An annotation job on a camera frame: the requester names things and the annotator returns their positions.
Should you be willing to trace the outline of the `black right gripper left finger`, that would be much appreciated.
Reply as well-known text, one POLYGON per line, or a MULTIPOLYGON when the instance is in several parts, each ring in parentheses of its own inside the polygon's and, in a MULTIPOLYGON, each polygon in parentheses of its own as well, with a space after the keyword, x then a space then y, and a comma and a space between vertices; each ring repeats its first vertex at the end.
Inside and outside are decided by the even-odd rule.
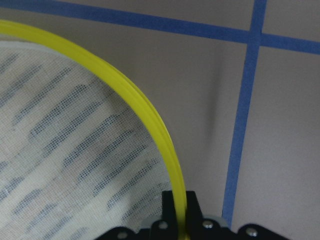
POLYGON ((177 240, 178 222, 172 191, 166 190, 161 194, 161 215, 150 227, 150 240, 177 240))

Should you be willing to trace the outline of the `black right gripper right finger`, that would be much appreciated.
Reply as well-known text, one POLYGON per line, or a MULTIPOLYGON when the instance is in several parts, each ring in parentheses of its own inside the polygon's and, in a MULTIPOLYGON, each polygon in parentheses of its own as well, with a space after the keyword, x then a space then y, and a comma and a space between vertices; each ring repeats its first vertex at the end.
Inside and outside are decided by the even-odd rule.
POLYGON ((220 219, 213 215, 203 214, 197 195, 194 191, 186 192, 186 225, 189 240, 219 240, 221 233, 220 219))

